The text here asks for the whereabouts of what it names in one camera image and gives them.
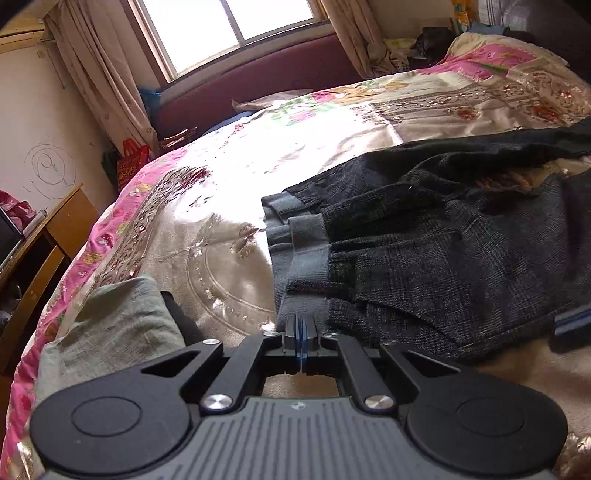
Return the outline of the left beige curtain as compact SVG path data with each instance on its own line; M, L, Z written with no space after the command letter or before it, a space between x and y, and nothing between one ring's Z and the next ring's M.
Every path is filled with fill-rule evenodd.
M135 140L158 152L115 24L102 1L60 1L45 16L62 60L112 144Z

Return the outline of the window with frame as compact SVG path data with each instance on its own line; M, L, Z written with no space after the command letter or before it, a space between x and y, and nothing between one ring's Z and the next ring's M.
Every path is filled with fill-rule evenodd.
M158 82L328 19L320 1L124 1Z

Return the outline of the pink bag on desk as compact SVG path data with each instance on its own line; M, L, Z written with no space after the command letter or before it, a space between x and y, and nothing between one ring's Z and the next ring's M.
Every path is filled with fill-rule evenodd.
M19 201L3 190L0 190L0 205L15 226L21 231L23 231L37 215L37 212L27 201Z

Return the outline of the dark monitor on desk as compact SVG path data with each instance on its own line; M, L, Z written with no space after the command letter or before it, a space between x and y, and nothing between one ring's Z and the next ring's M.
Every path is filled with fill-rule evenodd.
M3 270L18 248L24 237L8 214L0 208L0 270Z

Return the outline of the pillow under floral cover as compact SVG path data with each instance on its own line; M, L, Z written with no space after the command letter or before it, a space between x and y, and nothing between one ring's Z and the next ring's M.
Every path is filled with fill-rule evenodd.
M445 57L425 72L453 72L484 82L494 76L507 77L512 69L538 61L568 66L559 55L533 43L503 35L464 33L452 42Z

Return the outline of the dark wooden headboard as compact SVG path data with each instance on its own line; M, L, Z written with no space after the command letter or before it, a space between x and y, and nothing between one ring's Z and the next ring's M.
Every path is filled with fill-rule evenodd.
M589 1L503 1L502 19L512 30L527 32L537 46L559 55L590 82Z

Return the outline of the floral satin bedspread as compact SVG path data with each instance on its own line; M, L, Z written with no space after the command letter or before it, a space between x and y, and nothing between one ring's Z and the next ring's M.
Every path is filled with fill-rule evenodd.
M263 196L405 142L569 126L589 114L590 86L569 66L532 62L484 82L424 69L273 105L152 162L99 217L43 306L13 377L2 477L42 474L28 432L41 352L97 287L149 276L206 334L238 343L276 322Z

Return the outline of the blue bag by curtain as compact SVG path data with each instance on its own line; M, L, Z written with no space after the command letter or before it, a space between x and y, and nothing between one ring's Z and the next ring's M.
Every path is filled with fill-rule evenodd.
M147 117L150 121L152 121L160 109L161 94L159 91L145 88L139 88L138 92L143 102Z

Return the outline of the yellow orange box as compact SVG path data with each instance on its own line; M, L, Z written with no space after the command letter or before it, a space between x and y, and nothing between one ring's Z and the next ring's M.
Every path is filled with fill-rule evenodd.
M467 32L471 25L479 21L478 0L451 0L454 25L460 32Z

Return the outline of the dark grey checked pants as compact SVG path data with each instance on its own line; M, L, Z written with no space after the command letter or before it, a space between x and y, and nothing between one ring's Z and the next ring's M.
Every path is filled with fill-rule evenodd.
M590 176L490 180L590 152L590 124L412 142L263 198L277 321L450 359L546 334L590 299Z

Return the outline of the folded grey-green garment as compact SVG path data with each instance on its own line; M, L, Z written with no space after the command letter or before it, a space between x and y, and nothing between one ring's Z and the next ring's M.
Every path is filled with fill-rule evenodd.
M43 347L35 403L184 347L155 280L136 277L101 286L88 296L67 333Z

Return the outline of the wooden desk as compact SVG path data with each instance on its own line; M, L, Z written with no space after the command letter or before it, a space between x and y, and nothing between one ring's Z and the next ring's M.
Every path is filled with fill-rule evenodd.
M80 187L34 228L1 270L1 292L20 295L1 328L1 374L11 377L43 306L84 245L98 212Z

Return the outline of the right beige curtain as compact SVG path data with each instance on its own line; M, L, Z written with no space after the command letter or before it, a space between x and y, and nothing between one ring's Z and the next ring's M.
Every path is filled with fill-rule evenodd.
M382 30L366 0L322 0L321 3L360 77L370 79L397 71Z

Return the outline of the black clothes pile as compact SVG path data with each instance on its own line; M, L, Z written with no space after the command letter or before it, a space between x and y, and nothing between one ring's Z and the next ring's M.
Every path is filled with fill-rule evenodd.
M410 69L428 68L440 62L455 37L447 27L424 27L408 55Z

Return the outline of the beige curtain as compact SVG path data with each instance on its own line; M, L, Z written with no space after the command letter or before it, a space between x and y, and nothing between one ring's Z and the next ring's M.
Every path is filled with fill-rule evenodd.
M135 140L158 152L115 24L102 1L60 1L45 16L62 60L112 144Z
M321 3L360 77L370 79L397 71L382 30L366 0L322 0Z

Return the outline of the red shopping bag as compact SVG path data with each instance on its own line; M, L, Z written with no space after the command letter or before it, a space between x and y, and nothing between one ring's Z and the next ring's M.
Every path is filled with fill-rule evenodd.
M123 156L117 161L117 189L121 191L150 161L148 145L139 145L134 139L123 141Z

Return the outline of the folded black garment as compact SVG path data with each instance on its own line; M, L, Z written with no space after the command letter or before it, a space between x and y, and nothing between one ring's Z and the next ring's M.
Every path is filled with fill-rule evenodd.
M161 291L160 294L169 314L176 323L186 346L197 344L204 340L204 335L201 333L195 321L183 312L181 307L175 301L173 295L168 291Z

